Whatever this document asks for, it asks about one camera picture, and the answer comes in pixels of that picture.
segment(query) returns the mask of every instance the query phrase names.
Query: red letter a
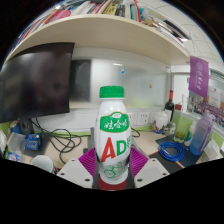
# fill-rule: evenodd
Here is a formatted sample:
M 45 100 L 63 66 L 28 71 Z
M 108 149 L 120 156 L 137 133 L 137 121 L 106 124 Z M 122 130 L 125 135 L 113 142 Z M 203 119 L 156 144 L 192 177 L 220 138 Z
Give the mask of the red letter a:
M 115 157 L 114 147 L 113 147 L 111 138 L 107 139 L 107 143 L 103 151 L 101 162 L 105 162 L 108 157 L 111 157 L 111 159 Z

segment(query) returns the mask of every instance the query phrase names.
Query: bookshelf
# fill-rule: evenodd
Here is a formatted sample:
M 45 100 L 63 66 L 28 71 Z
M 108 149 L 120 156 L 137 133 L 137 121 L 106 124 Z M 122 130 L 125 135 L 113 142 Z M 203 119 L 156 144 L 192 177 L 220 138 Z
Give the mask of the bookshelf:
M 89 14 L 63 18 L 39 28 L 9 54 L 5 63 L 27 48 L 56 42 L 73 42 L 75 48 L 127 51 L 167 65 L 184 65 L 189 61 L 183 48 L 153 27 L 123 17 Z

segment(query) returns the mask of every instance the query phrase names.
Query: cup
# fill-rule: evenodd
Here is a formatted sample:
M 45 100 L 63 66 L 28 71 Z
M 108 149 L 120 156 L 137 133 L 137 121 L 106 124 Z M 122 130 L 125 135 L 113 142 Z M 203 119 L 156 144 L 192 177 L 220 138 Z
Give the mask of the cup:
M 49 173 L 57 174 L 57 169 L 55 168 L 52 160 L 43 155 L 38 155 L 34 157 L 31 161 L 31 165 L 43 169 Z
M 183 143 L 187 137 L 187 133 L 190 127 L 190 121 L 188 118 L 181 116 L 174 135 L 174 141 Z

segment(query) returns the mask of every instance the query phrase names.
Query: black cable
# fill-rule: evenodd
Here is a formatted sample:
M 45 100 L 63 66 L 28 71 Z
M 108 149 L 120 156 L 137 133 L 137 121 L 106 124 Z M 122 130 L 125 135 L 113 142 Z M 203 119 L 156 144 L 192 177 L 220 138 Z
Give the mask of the black cable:
M 38 122 L 37 118 L 36 118 L 37 124 L 33 121 L 31 121 L 31 122 L 41 131 L 41 133 L 44 135 L 44 137 L 47 137 L 49 139 L 49 141 L 52 143 L 54 148 L 59 152 L 59 158 L 62 161 L 62 163 L 64 163 L 64 164 L 65 164 L 65 162 L 62 159 L 62 154 L 71 152 L 75 147 L 79 146 L 82 142 L 81 137 L 88 137 L 89 136 L 89 135 L 83 135 L 83 136 L 73 135 L 67 129 L 55 129 L 52 132 L 49 132 L 49 131 L 47 131 L 46 129 L 44 129 L 40 126 L 40 123 Z M 68 137 L 66 136 L 66 134 L 56 133 L 59 130 L 67 132 Z M 51 140 L 51 138 L 56 139 L 61 145 L 63 145 L 64 146 L 63 149 L 61 149 L 61 150 L 58 149 L 56 147 L 56 145 L 53 143 L 53 141 Z M 61 142 L 59 140 L 59 138 L 68 140 L 68 144 L 64 144 L 63 142 Z M 72 140 L 72 138 L 79 138 L 79 143 L 76 145 L 75 142 Z
M 131 128 L 133 131 L 135 131 L 136 133 L 138 133 L 138 136 L 135 136 L 135 135 L 132 135 L 134 138 L 138 138 L 138 137 L 140 137 L 140 133 L 137 131 L 137 130 L 135 130 L 134 128 Z

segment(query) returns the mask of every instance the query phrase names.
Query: black monitor screen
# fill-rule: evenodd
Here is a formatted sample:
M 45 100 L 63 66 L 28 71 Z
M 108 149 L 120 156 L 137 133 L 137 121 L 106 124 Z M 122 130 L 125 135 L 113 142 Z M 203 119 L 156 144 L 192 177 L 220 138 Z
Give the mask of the black monitor screen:
M 0 123 L 69 112 L 74 43 L 29 48 L 0 73 Z

